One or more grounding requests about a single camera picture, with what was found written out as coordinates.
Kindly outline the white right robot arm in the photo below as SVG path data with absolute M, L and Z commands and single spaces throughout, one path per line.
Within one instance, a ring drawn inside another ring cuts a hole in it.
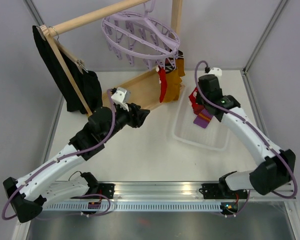
M 254 190 L 262 196 L 273 193 L 284 199 L 295 198 L 295 153 L 283 150 L 251 123 L 241 104 L 232 95 L 223 94 L 219 75 L 195 77 L 195 83 L 196 102 L 242 142 L 256 164 L 254 170 L 233 171 L 220 177 L 219 194 L 229 198 L 238 190 Z

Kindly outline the purple round clip hanger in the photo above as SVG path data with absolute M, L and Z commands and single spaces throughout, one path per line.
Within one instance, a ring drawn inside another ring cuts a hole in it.
M 180 39 L 171 27 L 150 16 L 155 3 L 144 3 L 144 13 L 120 11 L 106 16 L 101 29 L 109 50 L 119 60 L 126 57 L 133 67 L 135 59 L 141 59 L 148 70 L 155 66 L 175 69 Z

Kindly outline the mustard yellow sock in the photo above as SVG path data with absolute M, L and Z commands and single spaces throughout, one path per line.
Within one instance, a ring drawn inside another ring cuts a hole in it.
M 179 76 L 178 70 L 171 66 L 166 66 L 165 80 L 167 83 L 167 87 L 162 102 L 169 103 L 172 101 L 177 101 L 180 96 L 180 87 L 182 83 L 182 79 Z

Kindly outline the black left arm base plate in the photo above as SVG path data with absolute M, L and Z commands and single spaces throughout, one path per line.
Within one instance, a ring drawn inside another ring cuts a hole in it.
M 88 190 L 83 196 L 75 196 L 72 199 L 102 199 L 102 196 L 107 197 L 108 199 L 113 199 L 115 193 L 115 184 L 114 183 L 99 183 L 98 188 L 93 188 Z

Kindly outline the mustard sock brown cuff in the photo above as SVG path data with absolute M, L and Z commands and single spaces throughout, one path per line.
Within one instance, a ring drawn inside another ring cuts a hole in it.
M 184 59 L 184 53 L 181 50 L 178 50 L 178 57 L 175 60 L 176 67 L 178 70 L 179 77 L 184 77 L 185 74 L 185 59 Z

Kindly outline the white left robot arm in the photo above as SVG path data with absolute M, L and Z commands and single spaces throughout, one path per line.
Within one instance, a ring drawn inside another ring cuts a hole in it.
M 135 103 L 127 106 L 128 109 L 115 104 L 111 108 L 97 108 L 83 129 L 57 155 L 23 177 L 4 180 L 3 187 L 8 200 L 1 213 L 2 219 L 17 218 L 20 223 L 26 223 L 47 207 L 71 198 L 109 201 L 91 172 L 83 172 L 73 180 L 55 181 L 102 151 L 105 143 L 125 126 L 140 128 L 143 125 L 150 110 Z

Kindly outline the red sock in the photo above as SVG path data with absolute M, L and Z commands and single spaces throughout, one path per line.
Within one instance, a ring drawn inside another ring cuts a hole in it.
M 188 96 L 190 105 L 191 105 L 193 113 L 195 115 L 200 114 L 201 111 L 205 108 L 202 104 L 198 104 L 196 102 L 197 94 L 198 94 L 198 88 L 195 87 L 194 90 L 192 91 L 192 93 Z
M 156 67 L 156 72 L 159 75 L 159 84 L 160 84 L 160 96 L 159 96 L 159 102 L 162 103 L 164 101 L 167 88 L 168 88 L 168 83 L 166 79 L 166 71 L 164 68 L 161 68 L 160 66 Z

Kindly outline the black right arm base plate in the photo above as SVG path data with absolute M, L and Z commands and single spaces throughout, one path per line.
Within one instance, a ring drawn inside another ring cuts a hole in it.
M 205 200 L 245 200 L 248 197 L 247 190 L 222 191 L 217 183 L 203 183 L 198 191 Z

